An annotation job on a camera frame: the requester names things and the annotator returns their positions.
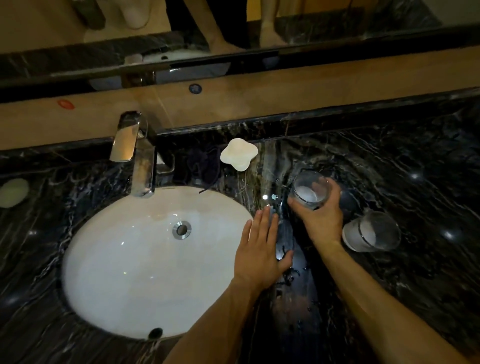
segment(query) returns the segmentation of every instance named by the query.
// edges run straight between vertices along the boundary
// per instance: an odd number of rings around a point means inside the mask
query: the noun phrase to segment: mirror
[[[105,90],[245,71],[219,60],[222,55],[297,53],[338,41],[475,27],[480,2],[4,0],[0,19],[0,87],[84,78],[94,90]],[[198,59],[203,67],[187,75],[176,75],[178,68],[171,66]],[[158,70],[163,63],[167,72],[157,72],[154,79],[112,76],[125,67],[138,71],[154,64]],[[261,68],[272,69],[278,59],[264,57],[262,63]]]

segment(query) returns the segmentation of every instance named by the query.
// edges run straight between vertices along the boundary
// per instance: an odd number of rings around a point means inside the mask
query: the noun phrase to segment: glass cup
[[[327,178],[313,170],[301,172],[293,180],[290,197],[312,210],[322,206],[330,196],[331,185]]]
[[[395,249],[400,244],[400,228],[384,212],[369,211],[343,227],[342,238],[355,252],[377,252]]]

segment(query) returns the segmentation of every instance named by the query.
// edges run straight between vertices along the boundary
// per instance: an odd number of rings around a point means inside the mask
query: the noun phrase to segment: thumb
[[[280,272],[285,272],[293,264],[293,250],[289,250],[282,260],[278,262],[278,269]]]
[[[288,198],[287,203],[290,206],[290,208],[293,210],[293,212],[295,212],[302,220],[305,220],[308,213],[312,211],[302,206],[300,202],[298,202],[296,199],[292,197]]]

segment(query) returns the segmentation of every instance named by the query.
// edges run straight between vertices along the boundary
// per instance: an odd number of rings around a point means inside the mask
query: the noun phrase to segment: red sticker
[[[75,108],[75,105],[72,104],[69,100],[58,100],[57,103],[63,107],[64,109],[67,109],[67,110],[73,110]]]

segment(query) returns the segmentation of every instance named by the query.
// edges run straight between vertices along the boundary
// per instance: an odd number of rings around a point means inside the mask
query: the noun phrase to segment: faucet
[[[135,154],[130,194],[136,197],[150,197],[155,192],[157,152],[149,136],[155,137],[155,133],[151,126],[149,131],[144,115],[137,111],[128,111],[120,116],[110,160],[128,162]]]

